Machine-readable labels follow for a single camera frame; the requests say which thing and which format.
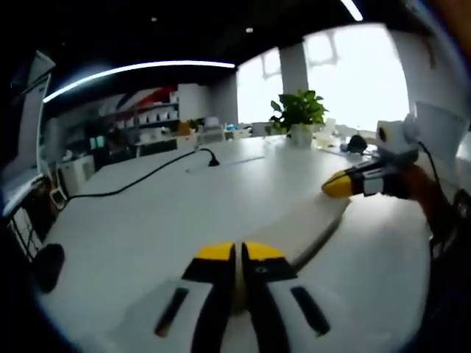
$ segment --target white table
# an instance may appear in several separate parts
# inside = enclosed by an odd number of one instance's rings
[[[334,171],[358,162],[314,147],[288,148],[284,139],[210,144],[223,166],[204,168],[210,156],[199,152],[119,195],[73,200],[48,237],[63,245],[65,263],[54,291],[40,296],[44,310],[72,340],[109,329],[135,300],[179,277],[199,246],[241,239],[270,224]],[[82,193],[115,190],[182,153],[109,165]],[[356,320],[390,351],[419,327],[428,271],[428,231],[418,204],[356,196],[301,275],[329,298],[321,306]],[[253,337],[228,341],[223,352],[241,352],[240,345],[257,351]],[[346,346],[331,352],[345,352],[349,343],[339,344]]]

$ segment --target ceiling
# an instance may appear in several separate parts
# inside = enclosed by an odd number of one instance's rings
[[[18,1],[12,13],[14,57],[40,49],[57,64],[49,92],[110,68],[160,60],[243,63],[303,35],[354,24],[340,0]],[[422,30],[400,0],[355,0],[367,22],[409,32]],[[253,33],[246,33],[252,27]],[[210,84],[226,68],[150,68],[116,74],[57,97],[46,111],[142,88],[198,82]]]

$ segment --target white cabinet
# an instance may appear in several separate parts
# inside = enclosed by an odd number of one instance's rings
[[[198,141],[198,135],[178,136],[177,148],[178,149],[194,149]]]
[[[238,140],[240,138],[249,138],[250,137],[250,131],[248,129],[233,130],[232,134],[233,134],[234,140]]]
[[[85,156],[71,162],[63,163],[60,166],[65,189],[69,196],[80,192],[80,189],[87,180],[95,173],[95,162],[93,156]]]

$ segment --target black power cord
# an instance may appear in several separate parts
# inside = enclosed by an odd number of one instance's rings
[[[183,154],[183,155],[181,155],[177,158],[174,158],[173,160],[170,160],[167,163],[162,164],[160,167],[154,169],[153,171],[151,171],[148,174],[144,175],[143,177],[135,180],[134,182],[131,182],[130,184],[122,187],[121,189],[118,189],[118,190],[115,190],[115,191],[110,191],[109,193],[84,193],[84,194],[80,194],[80,195],[73,195],[67,200],[67,202],[69,203],[72,199],[80,199],[80,198],[84,198],[84,197],[106,197],[106,196],[117,195],[118,193],[122,193],[123,191],[131,188],[132,186],[138,184],[139,182],[142,182],[143,180],[147,179],[151,175],[157,173],[159,170],[164,169],[166,166],[171,165],[171,164],[177,162],[178,160],[182,160],[185,157],[191,156],[192,154],[195,154],[198,151],[206,151],[206,152],[211,154],[211,160],[209,162],[210,167],[216,167],[216,166],[219,165],[219,161],[216,159],[216,156],[214,155],[213,151],[211,151],[210,149],[196,149],[196,150],[191,151],[189,153],[185,153],[185,154]]]
[[[29,252],[29,249],[28,249],[28,245],[24,242],[24,239],[23,237],[21,236],[21,232],[20,232],[20,229],[18,228],[18,225],[16,223],[16,220],[12,217],[11,220],[10,220],[10,229],[12,230],[13,233],[16,234],[16,236],[18,237],[18,239],[20,240],[21,242],[21,245],[23,246],[24,248],[24,251],[26,252],[26,256],[28,257],[28,259],[30,261],[32,261],[32,255],[31,253]]]
[[[29,250],[29,245],[32,244],[33,247],[35,248],[36,253],[38,253],[38,252],[39,252],[39,248],[36,246],[35,242],[32,241],[32,236],[33,236],[34,231],[35,231],[35,230],[33,229],[33,227],[29,228],[29,230],[28,230],[28,241],[26,242],[26,247],[27,247],[28,250]]]
[[[442,184],[440,183],[439,174],[436,172],[435,163],[433,162],[432,154],[430,153],[430,151],[428,151],[427,147],[425,147],[423,142],[419,141],[417,143],[419,144],[420,147],[423,148],[424,152],[427,154],[428,160],[430,160],[430,164],[432,165],[433,177],[435,178],[435,181],[439,186],[440,192],[443,194]]]

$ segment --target potted plant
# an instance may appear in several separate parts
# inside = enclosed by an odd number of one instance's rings
[[[280,103],[272,101],[275,115],[270,118],[274,129],[287,132],[294,144],[309,147],[315,126],[324,125],[324,114],[328,112],[321,103],[323,98],[316,91],[298,90],[297,94],[280,94]]]
[[[188,123],[190,124],[190,129],[194,130],[195,132],[198,132],[199,127],[205,124],[205,119],[204,118],[190,119],[188,120]]]

